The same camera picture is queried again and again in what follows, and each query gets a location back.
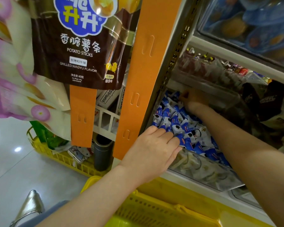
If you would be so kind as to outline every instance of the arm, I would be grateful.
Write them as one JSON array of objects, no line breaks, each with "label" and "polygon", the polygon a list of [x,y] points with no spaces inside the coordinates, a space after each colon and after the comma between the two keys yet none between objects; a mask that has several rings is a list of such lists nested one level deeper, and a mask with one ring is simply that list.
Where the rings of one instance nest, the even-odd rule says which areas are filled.
[{"label": "arm", "polygon": [[238,128],[213,109],[203,93],[184,92],[180,100],[199,117],[227,160],[277,226],[284,226],[284,154]]},{"label": "arm", "polygon": [[171,132],[149,127],[118,166],[37,226],[104,226],[131,192],[167,170],[179,143]]}]

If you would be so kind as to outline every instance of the yellow chick illustration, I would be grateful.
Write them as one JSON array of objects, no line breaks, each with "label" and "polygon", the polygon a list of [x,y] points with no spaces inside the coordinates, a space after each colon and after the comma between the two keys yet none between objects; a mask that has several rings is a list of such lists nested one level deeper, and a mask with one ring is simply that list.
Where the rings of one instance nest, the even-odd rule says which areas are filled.
[{"label": "yellow chick illustration", "polygon": [[113,66],[111,67],[111,71],[115,73],[116,70],[117,70],[117,63],[114,62],[114,63],[113,63]]},{"label": "yellow chick illustration", "polygon": [[106,64],[106,70],[111,70],[111,63]]}]

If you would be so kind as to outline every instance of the person's left hand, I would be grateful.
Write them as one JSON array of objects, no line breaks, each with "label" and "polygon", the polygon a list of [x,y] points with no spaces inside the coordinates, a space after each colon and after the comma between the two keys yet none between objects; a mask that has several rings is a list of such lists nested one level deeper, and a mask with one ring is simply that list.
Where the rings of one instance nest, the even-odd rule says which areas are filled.
[{"label": "person's left hand", "polygon": [[139,186],[167,170],[182,149],[179,144],[173,133],[151,126],[137,138],[119,165],[125,167]]}]

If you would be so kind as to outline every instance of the brown snack bag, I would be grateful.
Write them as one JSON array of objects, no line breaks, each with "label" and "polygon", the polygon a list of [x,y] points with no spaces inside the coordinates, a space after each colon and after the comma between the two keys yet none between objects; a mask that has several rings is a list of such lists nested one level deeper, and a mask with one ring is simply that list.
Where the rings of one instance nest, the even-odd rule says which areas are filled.
[{"label": "brown snack bag", "polygon": [[29,0],[34,72],[80,87],[118,90],[141,0]]}]

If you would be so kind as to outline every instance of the basket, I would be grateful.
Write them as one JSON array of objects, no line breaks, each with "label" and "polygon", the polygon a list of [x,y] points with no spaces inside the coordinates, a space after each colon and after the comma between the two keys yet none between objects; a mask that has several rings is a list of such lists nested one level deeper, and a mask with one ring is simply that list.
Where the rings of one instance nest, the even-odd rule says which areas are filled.
[{"label": "basket", "polygon": [[[98,176],[89,178],[81,193],[100,179],[101,177]],[[218,220],[206,217],[181,205],[171,205],[137,190],[127,197],[105,226],[221,227]]]},{"label": "basket", "polygon": [[90,157],[86,161],[84,161],[82,164],[78,164],[69,154],[67,151],[61,152],[61,153],[56,153],[55,151],[51,150],[48,148],[46,143],[41,143],[38,139],[38,137],[33,138],[30,130],[33,127],[31,127],[26,135],[29,138],[29,141],[33,148],[35,149],[36,152],[39,154],[46,156],[52,160],[55,160],[56,162],[67,166],[68,168],[71,168],[72,170],[75,170],[79,172],[80,174],[83,174],[87,177],[91,176],[101,176],[103,177],[110,169],[111,166],[106,170],[99,172],[94,168],[94,158]]}]

